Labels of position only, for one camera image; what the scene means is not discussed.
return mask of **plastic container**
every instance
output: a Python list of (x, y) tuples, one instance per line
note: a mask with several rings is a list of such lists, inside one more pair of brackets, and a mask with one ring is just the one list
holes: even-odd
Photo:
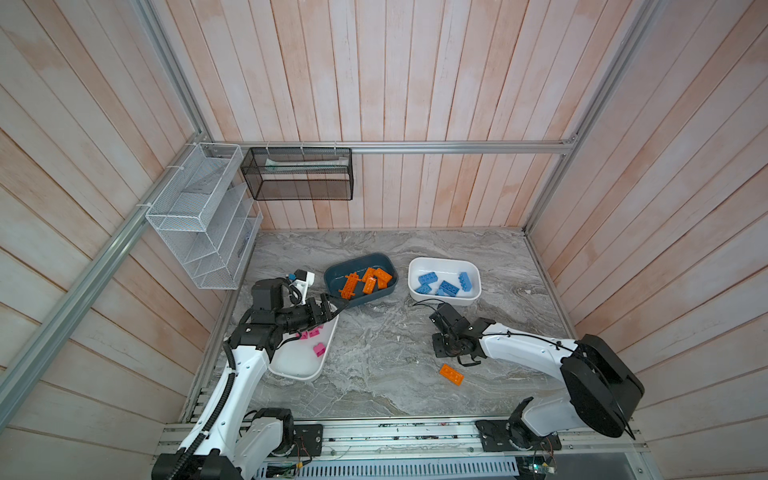
[[(311, 382), (316, 379), (323, 371), (323, 365), (326, 362), (338, 320), (339, 318), (336, 317), (330, 322), (324, 323), (319, 335), (288, 342), (281, 346), (272, 357), (270, 372), (287, 379), (303, 380), (304, 382)], [(291, 336), (295, 336), (295, 334), (286, 334), (283, 339), (288, 339)], [(321, 356), (317, 356), (315, 353), (315, 346), (319, 343), (326, 347), (326, 352)]]
[[(435, 272), (437, 274), (437, 281), (429, 284), (432, 288), (432, 294), (416, 292), (415, 289), (421, 286), (419, 277), (429, 272)], [(467, 275), (469, 275), (469, 280), (472, 282), (472, 289), (468, 292), (465, 292), (461, 288), (461, 284), (458, 281), (458, 275), (461, 272), (466, 272)], [(443, 281), (459, 287), (456, 296), (433, 294), (437, 291), (438, 285)], [(480, 293), (482, 292), (482, 287), (480, 285), (480, 271), (475, 264), (465, 260), (416, 257), (411, 260), (411, 263), (408, 265), (408, 290), (411, 292), (411, 297), (417, 302), (421, 300), (437, 299), (456, 306), (471, 305), (472, 302), (480, 298)]]
[(397, 284), (397, 271), (395, 270), (395, 266), (392, 265), (392, 261), (384, 253), (371, 253), (370, 255), (365, 255), (364, 257), (338, 263), (326, 270), (326, 274), (323, 276), (323, 278), (326, 281), (326, 286), (328, 287), (330, 295), (336, 298), (341, 298), (339, 290), (343, 290), (344, 285), (346, 284), (346, 276), (352, 272), (357, 272), (360, 278), (362, 278), (363, 275), (366, 274), (366, 270), (368, 270), (369, 267), (373, 268), (374, 270), (377, 268), (384, 270), (389, 275), (392, 275), (392, 279), (389, 281), (385, 289), (379, 290), (379, 286), (376, 285), (373, 288), (373, 293), (368, 295), (362, 292), (362, 288), (365, 286), (365, 284), (363, 282), (358, 282), (357, 287), (355, 288), (355, 296), (353, 296), (349, 301), (349, 306), (347, 309), (350, 309), (354, 306), (363, 305), (364, 303), (368, 303), (392, 293), (395, 290), (395, 285)]

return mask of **black wire mesh basket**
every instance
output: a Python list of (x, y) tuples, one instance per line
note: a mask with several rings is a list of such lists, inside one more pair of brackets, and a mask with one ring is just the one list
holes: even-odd
[(252, 147), (240, 169), (255, 200), (352, 200), (349, 148)]

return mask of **white mesh organizer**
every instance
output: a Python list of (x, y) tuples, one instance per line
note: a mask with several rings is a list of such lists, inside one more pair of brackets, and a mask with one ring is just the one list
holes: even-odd
[(261, 225), (247, 185), (229, 188), (242, 161), (238, 145), (198, 144), (147, 211), (198, 288), (236, 289)]

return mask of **robotic arm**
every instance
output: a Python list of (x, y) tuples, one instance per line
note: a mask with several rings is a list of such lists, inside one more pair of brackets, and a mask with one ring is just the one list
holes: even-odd
[[(632, 436), (627, 421), (645, 388), (599, 337), (552, 339), (484, 318), (470, 324), (447, 303), (429, 318), (440, 331), (432, 336), (437, 357), (458, 357), (463, 366), (478, 365), (477, 358), (507, 360), (544, 372), (566, 387), (551, 396), (523, 400), (503, 429), (493, 421), (478, 420), (480, 432), (498, 443), (527, 450), (553, 432), (584, 426), (609, 437), (624, 431)], [(473, 362), (463, 363), (464, 355)]]
[[(314, 273), (297, 270), (287, 278), (259, 280), (249, 308), (223, 349), (224, 369), (209, 402), (192, 432), (174, 454), (162, 454), (152, 469), (152, 480), (250, 480), (264, 459), (274, 453), (289, 455), (294, 446), (289, 409), (261, 409), (238, 441), (240, 423), (250, 399), (275, 353), (297, 334), (336, 318), (348, 302), (320, 295), (306, 298)], [(283, 287), (291, 306), (283, 306)]]

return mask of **blue connector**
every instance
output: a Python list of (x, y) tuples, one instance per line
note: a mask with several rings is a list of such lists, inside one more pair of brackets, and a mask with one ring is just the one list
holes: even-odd
[(419, 277), (419, 283), (422, 285), (429, 285), (437, 281), (437, 274), (435, 272), (425, 273)]
[(429, 292), (432, 291), (432, 288), (428, 284), (425, 284), (425, 285), (421, 285), (419, 288), (417, 288), (414, 291), (416, 293), (421, 293), (422, 295), (427, 295), (429, 294)]
[(462, 285), (462, 290), (465, 292), (472, 290), (472, 282), (469, 281), (469, 275), (466, 272), (461, 272), (458, 275), (458, 282)]
[(440, 283), (439, 289), (445, 292), (446, 296), (456, 296), (456, 293), (458, 293), (458, 287), (455, 285), (451, 285), (445, 280), (443, 280), (442, 283)]

